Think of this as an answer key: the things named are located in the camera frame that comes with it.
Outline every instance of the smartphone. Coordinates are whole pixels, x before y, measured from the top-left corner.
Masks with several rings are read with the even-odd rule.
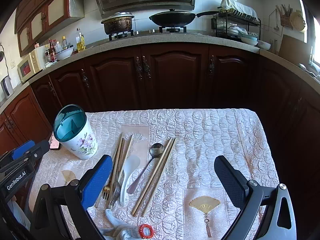
[[[52,133],[52,136],[51,136],[50,150],[60,150],[60,143],[59,143],[59,141],[54,137],[53,133]]]

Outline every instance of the white tablecloth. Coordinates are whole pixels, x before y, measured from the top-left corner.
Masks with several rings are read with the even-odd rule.
[[[136,192],[127,196],[127,206],[116,203],[112,209],[116,218],[129,224],[152,225],[155,239],[206,239],[203,213],[188,205],[199,195],[213,196],[221,201],[220,206],[209,213],[211,239],[221,239],[239,209],[232,205],[214,172],[213,162],[218,155],[224,155],[247,179],[255,179],[262,186],[275,187],[279,183],[262,125],[250,110],[163,109],[87,113],[87,116],[99,144],[97,153],[89,160],[79,160],[63,147],[45,154],[31,189],[31,210],[41,185],[62,185],[61,171],[71,170],[80,179],[103,154],[113,156],[123,124],[149,126],[149,146],[156,142],[165,144],[170,137],[178,140],[147,216],[141,217],[140,211],[133,217],[131,210],[156,162],[146,170]],[[141,170],[134,172],[131,182]],[[105,204],[101,200],[98,208],[88,209],[99,228],[110,226],[104,215]],[[67,208],[63,207],[63,211],[71,233],[78,236]],[[253,238],[262,214],[263,208],[260,208],[248,239]]]

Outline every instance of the cutting board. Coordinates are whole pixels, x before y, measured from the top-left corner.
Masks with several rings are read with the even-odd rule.
[[[283,35],[279,56],[298,65],[309,65],[311,45],[288,35]]]

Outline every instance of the fork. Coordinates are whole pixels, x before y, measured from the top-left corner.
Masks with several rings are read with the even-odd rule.
[[[117,199],[120,197],[121,186],[120,186],[120,183],[117,179],[115,182],[116,182],[116,187],[115,187],[115,190],[114,190],[113,195],[111,197],[109,208],[111,208],[115,204]]]

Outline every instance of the pot lid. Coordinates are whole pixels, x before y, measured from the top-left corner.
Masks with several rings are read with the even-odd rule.
[[[185,13],[185,14],[194,14],[194,13],[190,13],[190,12],[185,12],[185,11],[176,11],[175,9],[170,9],[169,11],[165,11],[165,12],[161,12],[161,13],[156,13],[152,16],[155,15],[161,15],[161,14],[174,14],[174,13]]]
[[[129,12],[122,12],[122,13],[115,13],[114,15],[111,15],[111,16],[109,16],[108,18],[106,18],[106,19],[103,19],[102,21],[101,21],[101,23],[103,24],[104,23],[104,21],[106,21],[106,20],[110,20],[110,19],[113,19],[113,18],[117,18],[117,17],[131,17],[131,18],[134,18],[134,16],[133,16],[133,14],[131,14],[131,13],[129,13]]]

